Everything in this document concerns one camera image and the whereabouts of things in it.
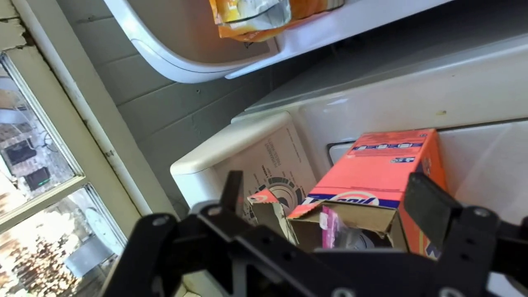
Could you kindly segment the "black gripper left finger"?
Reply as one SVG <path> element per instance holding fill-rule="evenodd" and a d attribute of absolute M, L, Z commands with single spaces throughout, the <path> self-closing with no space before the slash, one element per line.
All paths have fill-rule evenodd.
<path fill-rule="evenodd" d="M 174 297 L 194 272 L 209 273 L 228 297 L 354 297 L 321 258 L 237 215 L 242 191 L 243 174 L 232 171 L 222 197 L 195 206 L 185 219 L 141 217 L 103 297 Z"/>

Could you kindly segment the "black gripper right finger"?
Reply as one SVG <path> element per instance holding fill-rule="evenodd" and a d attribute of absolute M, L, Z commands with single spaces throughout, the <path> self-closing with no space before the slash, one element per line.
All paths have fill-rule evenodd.
<path fill-rule="evenodd" d="M 464 206 L 425 173 L 411 173 L 403 209 L 441 250 L 426 285 L 428 297 L 494 297 L 492 272 L 528 286 L 528 224 L 496 210 Z"/>

